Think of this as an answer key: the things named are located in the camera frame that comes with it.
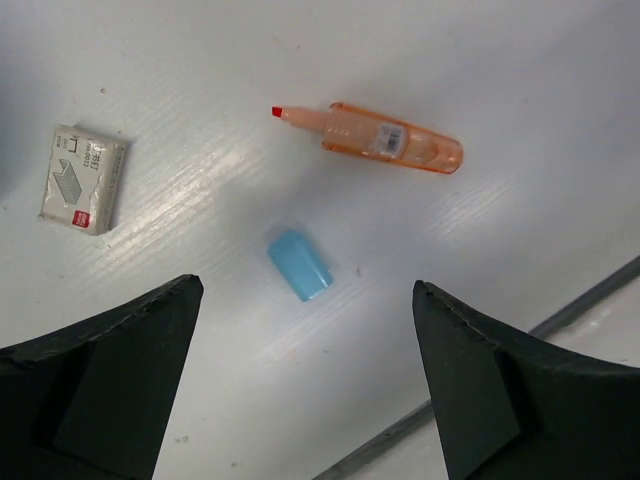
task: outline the black plastic part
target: black plastic part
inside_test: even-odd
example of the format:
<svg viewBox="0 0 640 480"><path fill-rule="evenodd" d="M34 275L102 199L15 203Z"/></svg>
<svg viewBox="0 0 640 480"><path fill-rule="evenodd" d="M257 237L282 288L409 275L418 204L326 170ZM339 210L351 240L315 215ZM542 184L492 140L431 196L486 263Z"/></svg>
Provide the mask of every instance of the black plastic part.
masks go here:
<svg viewBox="0 0 640 480"><path fill-rule="evenodd" d="M0 478L151 479L202 293L179 277L0 350Z"/></svg>
<svg viewBox="0 0 640 480"><path fill-rule="evenodd" d="M418 282L450 480L640 478L640 370L556 347Z"/></svg>

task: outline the gray strip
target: gray strip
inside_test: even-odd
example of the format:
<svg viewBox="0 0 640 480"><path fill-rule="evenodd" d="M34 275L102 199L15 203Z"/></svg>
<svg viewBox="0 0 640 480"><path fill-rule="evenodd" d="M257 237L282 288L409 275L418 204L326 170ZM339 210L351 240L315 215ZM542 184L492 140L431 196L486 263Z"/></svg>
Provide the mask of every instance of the gray strip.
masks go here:
<svg viewBox="0 0 640 480"><path fill-rule="evenodd" d="M640 256L631 260L595 287L587 290L566 307L551 315L533 328L529 334L546 340L565 327L581 318L585 313L604 299L625 287L640 276ZM354 452L347 455L334 466L328 468L313 480L344 480L380 455L399 444L416 430L433 420L431 400L427 400L417 409L395 423L385 431L369 440Z"/></svg>

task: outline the orange highlighter body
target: orange highlighter body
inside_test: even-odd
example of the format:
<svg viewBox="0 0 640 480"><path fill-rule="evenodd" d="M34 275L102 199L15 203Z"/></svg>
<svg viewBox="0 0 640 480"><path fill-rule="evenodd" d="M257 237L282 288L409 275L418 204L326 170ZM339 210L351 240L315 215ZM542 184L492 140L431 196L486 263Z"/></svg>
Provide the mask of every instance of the orange highlighter body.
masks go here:
<svg viewBox="0 0 640 480"><path fill-rule="evenodd" d="M329 112L273 107L272 113L294 127L324 134L322 146L333 152L447 174L464 156L453 138L345 103L334 103Z"/></svg>

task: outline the blue highlighter cap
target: blue highlighter cap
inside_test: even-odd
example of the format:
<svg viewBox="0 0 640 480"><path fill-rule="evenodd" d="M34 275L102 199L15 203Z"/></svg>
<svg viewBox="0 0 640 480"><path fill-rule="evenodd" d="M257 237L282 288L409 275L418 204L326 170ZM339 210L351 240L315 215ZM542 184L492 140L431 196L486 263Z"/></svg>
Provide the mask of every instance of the blue highlighter cap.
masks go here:
<svg viewBox="0 0 640 480"><path fill-rule="evenodd" d="M288 230L269 245L269 258L296 295L307 302L333 283L326 264L311 243L295 230Z"/></svg>

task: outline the blue cap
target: blue cap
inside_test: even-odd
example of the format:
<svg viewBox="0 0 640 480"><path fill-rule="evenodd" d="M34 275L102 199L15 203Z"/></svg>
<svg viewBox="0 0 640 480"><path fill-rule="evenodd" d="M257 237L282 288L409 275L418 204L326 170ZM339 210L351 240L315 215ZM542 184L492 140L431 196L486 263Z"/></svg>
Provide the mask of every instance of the blue cap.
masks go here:
<svg viewBox="0 0 640 480"><path fill-rule="evenodd" d="M333 277L311 243L295 230L288 230L269 245L269 258L296 295L309 301L329 288Z"/></svg>

